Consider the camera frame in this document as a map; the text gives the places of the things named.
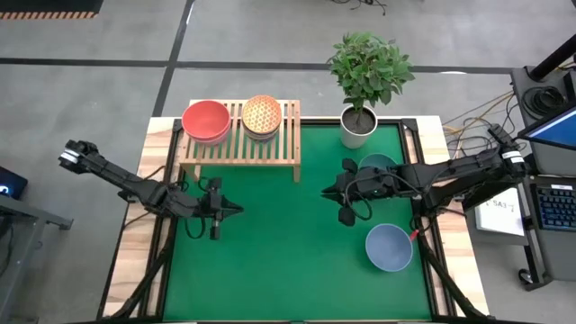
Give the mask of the black metal table frame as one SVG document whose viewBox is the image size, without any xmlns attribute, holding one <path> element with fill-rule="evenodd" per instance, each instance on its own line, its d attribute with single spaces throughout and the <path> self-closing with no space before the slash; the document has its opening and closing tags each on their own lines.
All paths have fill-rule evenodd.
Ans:
<svg viewBox="0 0 576 324">
<path fill-rule="evenodd" d="M 252 154 L 259 153 L 272 160 L 292 156 L 302 145 L 302 129 L 321 126 L 338 129 L 336 117 L 302 117 L 290 121 L 291 130 L 269 144 L 255 144 L 245 140 L 242 148 Z M 442 162 L 448 157 L 443 127 L 436 116 L 382 117 L 381 127 L 395 130 L 403 160 L 409 162 Z M 203 166 L 181 166 L 180 161 L 196 151 L 193 140 L 188 139 L 178 117 L 153 117 L 139 162 L 140 174 L 153 175 L 172 181 L 184 176 L 203 174 Z M 449 204 L 427 234 L 429 245 L 436 251 L 439 261 L 446 267 L 462 293 L 482 313 L 488 313 L 482 280 L 473 252 L 463 207 L 458 202 Z M 111 317 L 129 299 L 146 272 L 160 253 L 172 256 L 177 232 L 176 222 L 157 220 L 146 215 L 136 202 L 128 207 L 124 220 L 129 227 L 121 231 L 114 252 L 111 270 L 96 317 Z M 152 318 L 166 308 L 163 301 L 170 277 L 171 263 L 166 261 L 139 298 L 133 318 Z"/>
</svg>

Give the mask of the monitor with blue screen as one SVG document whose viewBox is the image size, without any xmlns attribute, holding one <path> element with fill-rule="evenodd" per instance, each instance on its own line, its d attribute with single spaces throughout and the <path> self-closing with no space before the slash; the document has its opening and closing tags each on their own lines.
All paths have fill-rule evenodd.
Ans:
<svg viewBox="0 0 576 324">
<path fill-rule="evenodd" d="M 530 142 L 576 150 L 576 105 L 537 121 L 517 136 Z"/>
</svg>

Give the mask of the green plant in white pot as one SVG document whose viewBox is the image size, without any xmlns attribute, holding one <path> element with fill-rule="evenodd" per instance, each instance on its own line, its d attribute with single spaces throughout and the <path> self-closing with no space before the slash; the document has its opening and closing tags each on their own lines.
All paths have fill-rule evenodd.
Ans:
<svg viewBox="0 0 576 324">
<path fill-rule="evenodd" d="M 415 79 L 412 64 L 410 56 L 402 54 L 392 40 L 368 31 L 345 34 L 334 49 L 327 63 L 344 94 L 341 142 L 349 149 L 359 149 L 377 128 L 376 105 L 389 104 Z"/>
</svg>

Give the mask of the black pole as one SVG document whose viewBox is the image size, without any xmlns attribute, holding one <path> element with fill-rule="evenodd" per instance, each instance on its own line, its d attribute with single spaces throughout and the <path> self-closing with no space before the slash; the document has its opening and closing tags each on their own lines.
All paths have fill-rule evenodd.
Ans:
<svg viewBox="0 0 576 324">
<path fill-rule="evenodd" d="M 536 67 L 532 68 L 528 72 L 528 76 L 534 81 L 540 81 L 575 54 L 576 33 Z"/>
</svg>

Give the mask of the black device with light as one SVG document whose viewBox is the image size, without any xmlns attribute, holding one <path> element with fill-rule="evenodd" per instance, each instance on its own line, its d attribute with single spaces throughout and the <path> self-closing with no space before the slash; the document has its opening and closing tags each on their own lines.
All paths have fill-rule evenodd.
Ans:
<svg viewBox="0 0 576 324">
<path fill-rule="evenodd" d="M 28 184 L 28 180 L 0 166 L 0 194 L 20 200 Z"/>
</svg>

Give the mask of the orange bowl teal star exterior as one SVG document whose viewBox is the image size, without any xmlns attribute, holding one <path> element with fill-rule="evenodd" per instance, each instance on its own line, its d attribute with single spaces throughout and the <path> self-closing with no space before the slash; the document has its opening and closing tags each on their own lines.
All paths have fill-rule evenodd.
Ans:
<svg viewBox="0 0 576 324">
<path fill-rule="evenodd" d="M 275 131 L 282 121 L 281 105 L 269 95 L 256 95 L 243 105 L 241 120 L 244 126 L 256 134 Z"/>
</svg>

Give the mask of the backlit black keyboard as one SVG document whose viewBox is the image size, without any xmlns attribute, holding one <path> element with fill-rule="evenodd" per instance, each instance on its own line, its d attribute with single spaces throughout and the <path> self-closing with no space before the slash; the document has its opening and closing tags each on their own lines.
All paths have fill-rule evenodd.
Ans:
<svg viewBox="0 0 576 324">
<path fill-rule="evenodd" d="M 535 214 L 542 230 L 576 232 L 576 189 L 568 184 L 531 184 Z"/>
</svg>

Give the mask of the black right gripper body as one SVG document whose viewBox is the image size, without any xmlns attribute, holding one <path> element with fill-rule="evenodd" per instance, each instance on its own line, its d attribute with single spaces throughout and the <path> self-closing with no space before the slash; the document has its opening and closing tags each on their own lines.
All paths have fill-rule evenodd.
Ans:
<svg viewBox="0 0 576 324">
<path fill-rule="evenodd" d="M 394 179 L 389 175 L 390 168 L 359 168 L 351 158 L 342 161 L 345 170 L 345 191 L 342 193 L 345 203 L 352 203 L 362 199 L 372 200 L 390 198 L 395 195 Z"/>
</svg>

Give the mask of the green table mat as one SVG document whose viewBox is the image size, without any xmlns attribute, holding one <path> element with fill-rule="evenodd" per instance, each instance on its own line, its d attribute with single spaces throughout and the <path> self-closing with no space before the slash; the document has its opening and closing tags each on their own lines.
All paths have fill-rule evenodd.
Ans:
<svg viewBox="0 0 576 324">
<path fill-rule="evenodd" d="M 430 316 L 421 262 L 402 271 L 376 268 L 365 237 L 380 223 L 403 229 L 407 199 L 358 203 L 353 227 L 338 221 L 338 204 L 320 196 L 344 158 L 382 153 L 402 162 L 393 128 L 380 127 L 358 149 L 340 129 L 301 131 L 301 180 L 289 167 L 206 166 L 224 195 L 244 211 L 226 219 L 220 238 L 198 220 L 178 224 L 167 285 L 166 320 L 426 320 Z"/>
</svg>

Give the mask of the hazard striped black mat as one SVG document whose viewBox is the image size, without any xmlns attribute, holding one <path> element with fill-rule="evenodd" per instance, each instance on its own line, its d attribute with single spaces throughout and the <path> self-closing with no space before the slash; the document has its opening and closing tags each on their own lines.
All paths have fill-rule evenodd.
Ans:
<svg viewBox="0 0 576 324">
<path fill-rule="evenodd" d="M 104 0 L 0 0 L 2 20 L 77 20 L 95 18 Z"/>
</svg>

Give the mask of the grey metal desk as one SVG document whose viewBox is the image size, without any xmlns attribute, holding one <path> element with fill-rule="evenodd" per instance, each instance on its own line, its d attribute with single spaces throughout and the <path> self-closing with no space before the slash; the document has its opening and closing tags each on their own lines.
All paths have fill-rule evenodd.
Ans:
<svg viewBox="0 0 576 324">
<path fill-rule="evenodd" d="M 0 324 L 7 324 L 15 297 L 23 283 L 32 255 L 41 240 L 44 228 L 48 224 L 61 230 L 70 230 L 73 220 L 44 211 L 7 196 L 0 195 L 0 212 L 13 220 L 16 237 L 9 246 L 7 265 L 0 260 Z"/>
</svg>

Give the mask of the plain grey-blue bowl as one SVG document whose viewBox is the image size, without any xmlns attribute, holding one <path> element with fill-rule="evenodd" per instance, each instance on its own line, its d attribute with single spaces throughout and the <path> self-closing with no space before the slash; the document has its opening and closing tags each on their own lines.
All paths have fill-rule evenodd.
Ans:
<svg viewBox="0 0 576 324">
<path fill-rule="evenodd" d="M 365 237 L 364 249 L 376 268 L 389 273 L 404 270 L 413 258 L 410 236 L 390 223 L 378 224 L 370 229 Z"/>
</svg>

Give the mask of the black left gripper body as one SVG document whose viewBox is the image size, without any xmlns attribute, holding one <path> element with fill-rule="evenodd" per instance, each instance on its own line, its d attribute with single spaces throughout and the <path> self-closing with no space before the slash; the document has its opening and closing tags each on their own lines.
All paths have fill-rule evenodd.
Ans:
<svg viewBox="0 0 576 324">
<path fill-rule="evenodd" d="M 222 179 L 220 177 L 208 178 L 201 176 L 197 186 L 203 192 L 203 196 L 198 199 L 198 212 L 202 216 L 212 218 L 214 221 L 223 221 L 224 197 L 221 194 Z"/>
</svg>

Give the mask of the white paper sheet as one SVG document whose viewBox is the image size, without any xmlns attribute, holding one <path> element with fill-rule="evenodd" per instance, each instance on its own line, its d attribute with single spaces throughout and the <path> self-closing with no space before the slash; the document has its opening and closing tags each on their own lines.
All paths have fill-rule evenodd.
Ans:
<svg viewBox="0 0 576 324">
<path fill-rule="evenodd" d="M 490 199 L 475 207 L 478 230 L 524 236 L 522 214 L 517 197 Z"/>
</svg>

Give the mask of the black power strip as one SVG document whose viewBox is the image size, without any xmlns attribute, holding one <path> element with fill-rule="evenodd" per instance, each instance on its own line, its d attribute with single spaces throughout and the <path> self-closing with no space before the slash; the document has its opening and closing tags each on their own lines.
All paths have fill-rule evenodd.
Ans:
<svg viewBox="0 0 576 324">
<path fill-rule="evenodd" d="M 491 138 L 499 145 L 509 145 L 514 142 L 510 135 L 497 123 L 488 128 Z"/>
</svg>

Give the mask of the wooden slatted shelf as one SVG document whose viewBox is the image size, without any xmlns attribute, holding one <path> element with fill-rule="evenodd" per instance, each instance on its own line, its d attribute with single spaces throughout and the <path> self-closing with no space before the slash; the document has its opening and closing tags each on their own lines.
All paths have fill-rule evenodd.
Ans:
<svg viewBox="0 0 576 324">
<path fill-rule="evenodd" d="M 293 181 L 301 180 L 301 104 L 298 100 L 279 102 L 283 121 L 279 131 L 268 142 L 257 142 L 248 136 L 241 125 L 241 110 L 244 100 L 221 100 L 231 115 L 231 131 L 225 140 L 207 146 L 185 134 L 178 141 L 176 162 L 199 179 L 204 166 L 234 167 L 291 167 Z"/>
</svg>

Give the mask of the plain coral red bowl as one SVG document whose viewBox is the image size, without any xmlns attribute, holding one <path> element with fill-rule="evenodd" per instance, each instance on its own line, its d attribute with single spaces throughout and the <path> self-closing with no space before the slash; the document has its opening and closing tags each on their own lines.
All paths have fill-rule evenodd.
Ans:
<svg viewBox="0 0 576 324">
<path fill-rule="evenodd" d="M 230 112 L 222 103 L 203 100 L 192 103 L 181 119 L 184 131 L 197 140 L 214 140 L 230 128 Z"/>
</svg>

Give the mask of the plain teal green bowl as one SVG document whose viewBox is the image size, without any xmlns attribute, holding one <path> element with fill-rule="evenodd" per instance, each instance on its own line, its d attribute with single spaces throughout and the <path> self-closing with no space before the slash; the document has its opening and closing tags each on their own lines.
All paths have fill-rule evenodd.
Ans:
<svg viewBox="0 0 576 324">
<path fill-rule="evenodd" d="M 373 153 L 364 157 L 358 167 L 365 168 L 365 167 L 372 167 L 378 168 L 381 170 L 386 170 L 390 167 L 395 167 L 397 163 L 391 157 L 384 155 L 382 153 Z"/>
</svg>

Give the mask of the grey equipment cart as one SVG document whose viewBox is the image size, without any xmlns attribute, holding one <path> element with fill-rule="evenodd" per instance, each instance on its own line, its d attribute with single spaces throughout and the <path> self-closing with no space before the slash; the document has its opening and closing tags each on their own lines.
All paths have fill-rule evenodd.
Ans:
<svg viewBox="0 0 576 324">
<path fill-rule="evenodd" d="M 535 67 L 515 68 L 512 86 L 525 128 L 550 115 L 576 105 L 576 72 L 555 69 L 540 81 L 528 72 Z M 553 280 L 576 282 L 576 232 L 540 229 L 530 193 L 531 184 L 573 185 L 576 189 L 576 150 L 557 148 L 528 141 L 531 153 L 526 156 L 530 170 L 523 183 L 530 216 L 526 225 L 535 233 L 543 264 L 537 266 L 536 254 L 526 252 L 528 273 L 521 271 L 521 280 L 528 290 Z"/>
</svg>

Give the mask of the plain pink bowl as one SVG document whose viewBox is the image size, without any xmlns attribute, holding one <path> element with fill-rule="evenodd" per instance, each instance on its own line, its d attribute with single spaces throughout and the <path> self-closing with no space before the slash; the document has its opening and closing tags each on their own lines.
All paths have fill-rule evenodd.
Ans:
<svg viewBox="0 0 576 324">
<path fill-rule="evenodd" d="M 202 145 L 206 145 L 206 146 L 214 146 L 214 145 L 218 145 L 220 143 L 222 143 L 230 134 L 230 130 L 227 130 L 225 132 L 223 132 L 220 136 L 214 138 L 214 139 L 197 139 L 194 138 L 192 136 L 189 136 L 189 138 L 196 142 L 196 143 L 200 143 Z"/>
</svg>

